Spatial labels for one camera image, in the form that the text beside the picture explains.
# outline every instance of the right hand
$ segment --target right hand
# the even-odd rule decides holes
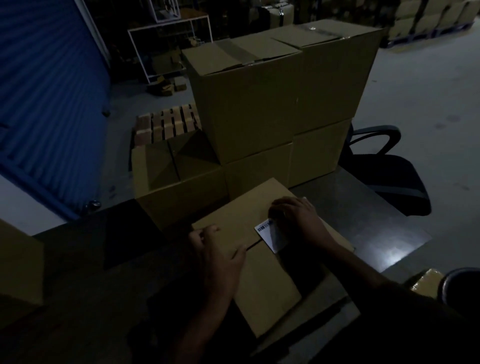
[[[315,207],[306,197],[279,198],[272,203],[269,215],[290,239],[300,236],[306,243],[320,247],[333,242]]]

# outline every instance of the concrete floor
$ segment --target concrete floor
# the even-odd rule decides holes
[[[413,163],[432,201],[429,216],[409,219],[433,240],[386,272],[397,281],[428,267],[442,272],[480,267],[479,24],[457,36],[379,50],[353,121],[356,129],[383,124],[400,128],[402,139],[390,153]],[[100,196],[103,207],[133,197],[128,148],[135,116],[192,101],[190,85],[172,97],[153,97],[136,83],[113,86]],[[376,137],[353,149],[374,153],[384,143]],[[357,314],[355,306],[348,305],[292,346],[281,362],[307,362]]]

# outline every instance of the packing tape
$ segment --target packing tape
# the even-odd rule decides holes
[[[222,49],[226,54],[230,57],[235,58],[243,65],[252,64],[257,61],[261,61],[260,58],[251,54],[250,52],[240,48],[235,43],[233,43],[230,39],[223,39],[215,42],[215,44]]]
[[[308,24],[300,24],[300,25],[296,25],[296,27],[299,28],[299,29],[305,30],[307,32],[316,32],[316,33],[321,34],[323,36],[336,36],[339,39],[350,38],[349,36],[343,36],[341,34],[332,33],[332,32],[329,32],[328,30],[323,30],[323,29],[317,28],[316,26],[311,26],[311,25],[308,25]]]

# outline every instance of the dark table surface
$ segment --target dark table surface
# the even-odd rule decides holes
[[[292,192],[379,271],[430,239],[340,167]],[[145,362],[156,347],[147,302],[191,270],[187,244],[166,242],[134,200],[35,238],[45,245],[45,306],[0,331],[0,361]]]

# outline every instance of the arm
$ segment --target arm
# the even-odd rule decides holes
[[[292,237],[297,240],[300,237],[318,249],[323,263],[340,280],[361,311],[370,306],[372,292],[389,282],[363,260],[337,244],[306,198],[283,197],[275,200],[270,215],[291,240]]]
[[[214,243],[218,227],[211,225],[189,234],[200,263],[206,300],[201,310],[190,321],[174,347],[172,363],[198,363],[205,346],[222,323],[230,302],[238,288],[246,249],[240,247],[229,259]]]

